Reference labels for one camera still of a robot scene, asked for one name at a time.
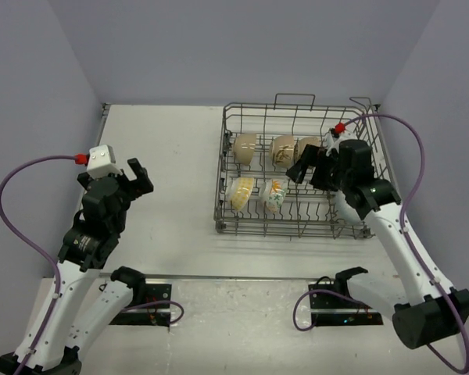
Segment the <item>yellow checkered bowl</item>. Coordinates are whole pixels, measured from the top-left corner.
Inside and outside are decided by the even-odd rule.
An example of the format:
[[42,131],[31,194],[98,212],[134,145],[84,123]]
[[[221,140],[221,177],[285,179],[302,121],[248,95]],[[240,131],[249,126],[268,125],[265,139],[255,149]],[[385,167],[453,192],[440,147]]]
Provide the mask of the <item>yellow checkered bowl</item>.
[[254,184],[253,177],[237,177],[227,185],[227,201],[235,212],[240,212],[245,207],[252,194]]

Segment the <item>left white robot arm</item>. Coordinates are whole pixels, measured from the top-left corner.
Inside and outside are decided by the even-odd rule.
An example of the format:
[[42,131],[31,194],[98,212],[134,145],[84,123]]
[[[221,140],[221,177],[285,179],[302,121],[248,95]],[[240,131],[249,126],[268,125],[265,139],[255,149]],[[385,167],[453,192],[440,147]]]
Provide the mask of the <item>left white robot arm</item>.
[[71,156],[86,170],[77,176],[83,187],[81,209],[66,232],[61,249],[52,257],[20,232],[5,214],[5,187],[18,172],[29,166],[55,160],[55,156],[34,159],[9,172],[0,183],[0,217],[23,242],[51,265],[54,278],[37,319],[14,352],[0,356],[2,374],[77,374],[81,360],[93,341],[112,319],[127,307],[140,306],[147,296],[145,275],[129,267],[115,270],[98,299],[76,318],[88,289],[99,278],[109,256],[119,243],[131,203],[153,192],[148,171],[138,159],[127,164],[135,178],[129,179],[113,160],[95,161],[84,154]]

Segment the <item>plain beige bowl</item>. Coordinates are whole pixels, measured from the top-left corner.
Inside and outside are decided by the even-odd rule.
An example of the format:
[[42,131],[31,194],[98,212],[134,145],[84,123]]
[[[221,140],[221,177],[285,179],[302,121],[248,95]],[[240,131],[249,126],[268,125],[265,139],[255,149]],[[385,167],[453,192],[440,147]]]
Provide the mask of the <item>plain beige bowl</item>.
[[238,135],[234,140],[235,160],[243,166],[249,166],[255,153],[257,134]]

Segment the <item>beige bowl brown leaf pattern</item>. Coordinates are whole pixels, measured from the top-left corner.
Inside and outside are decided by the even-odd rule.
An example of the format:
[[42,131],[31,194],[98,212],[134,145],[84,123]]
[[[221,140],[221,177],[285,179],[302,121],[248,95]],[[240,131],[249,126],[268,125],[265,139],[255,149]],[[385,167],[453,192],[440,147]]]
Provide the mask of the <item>beige bowl brown leaf pattern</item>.
[[286,134],[276,137],[270,144],[271,162],[276,167],[289,168],[293,164],[295,139]]

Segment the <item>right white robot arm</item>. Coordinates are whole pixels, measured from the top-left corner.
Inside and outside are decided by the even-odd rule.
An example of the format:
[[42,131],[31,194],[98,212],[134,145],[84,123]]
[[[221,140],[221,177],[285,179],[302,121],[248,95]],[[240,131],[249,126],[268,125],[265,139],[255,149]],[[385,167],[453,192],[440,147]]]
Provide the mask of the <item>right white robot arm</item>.
[[363,303],[387,316],[410,349],[462,333],[469,290],[456,289],[432,261],[406,218],[405,202],[388,180],[374,175],[371,156],[371,147],[357,139],[330,148],[307,145],[287,172],[300,184],[313,167],[314,188],[344,194],[347,206],[378,237],[404,290],[380,284],[358,266],[337,273],[329,294],[340,306]]

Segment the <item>floral green orange bowl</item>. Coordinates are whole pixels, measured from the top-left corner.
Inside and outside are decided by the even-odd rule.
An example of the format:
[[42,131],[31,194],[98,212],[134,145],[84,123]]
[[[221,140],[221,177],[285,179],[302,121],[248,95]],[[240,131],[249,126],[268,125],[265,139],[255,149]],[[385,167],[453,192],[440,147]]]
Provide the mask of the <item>floral green orange bowl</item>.
[[260,188],[259,197],[263,207],[271,213],[277,213],[285,200],[288,180],[265,180]]

